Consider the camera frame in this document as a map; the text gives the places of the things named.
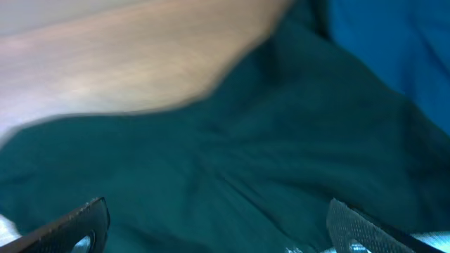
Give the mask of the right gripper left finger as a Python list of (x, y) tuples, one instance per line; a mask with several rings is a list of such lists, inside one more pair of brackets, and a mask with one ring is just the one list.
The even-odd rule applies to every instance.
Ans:
[(98, 197), (1, 247), (1, 253), (103, 253), (108, 239), (110, 213)]

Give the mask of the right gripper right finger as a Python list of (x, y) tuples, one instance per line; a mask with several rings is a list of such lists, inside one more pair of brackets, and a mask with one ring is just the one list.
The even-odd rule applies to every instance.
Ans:
[(326, 225), (333, 246), (326, 253), (445, 253), (446, 232), (409, 235), (333, 199)]

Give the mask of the black shorts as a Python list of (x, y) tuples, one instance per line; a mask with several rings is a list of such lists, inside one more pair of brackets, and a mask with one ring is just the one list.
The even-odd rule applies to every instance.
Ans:
[(22, 234), (104, 197), (108, 252), (320, 252), (338, 199), (407, 233), (449, 229), (449, 137), (296, 1), (214, 92), (140, 115), (63, 117), (1, 148)]

